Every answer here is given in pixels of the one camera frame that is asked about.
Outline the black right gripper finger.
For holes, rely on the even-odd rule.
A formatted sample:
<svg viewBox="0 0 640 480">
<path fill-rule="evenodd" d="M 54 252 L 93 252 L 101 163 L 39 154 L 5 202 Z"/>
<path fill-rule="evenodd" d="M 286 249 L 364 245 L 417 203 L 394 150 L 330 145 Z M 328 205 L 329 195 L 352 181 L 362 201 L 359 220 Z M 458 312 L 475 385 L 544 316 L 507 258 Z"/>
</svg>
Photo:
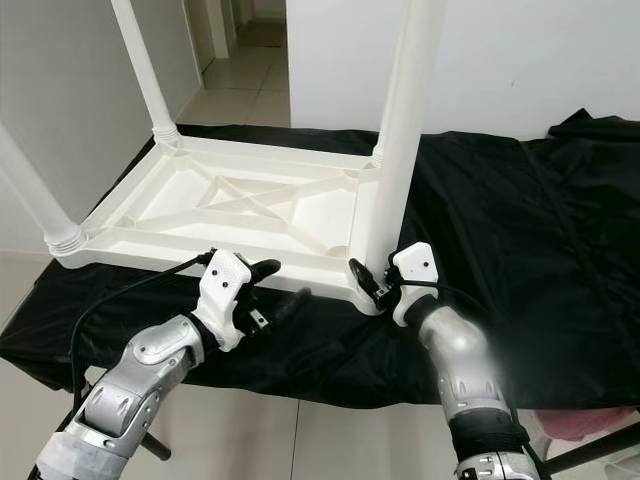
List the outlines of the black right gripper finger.
<svg viewBox="0 0 640 480">
<path fill-rule="evenodd" d="M 371 271 L 357 259 L 349 259 L 348 268 L 351 270 L 357 287 L 360 288 L 370 300 L 379 300 L 381 297 L 381 285 L 375 276 L 372 275 Z"/>
</svg>

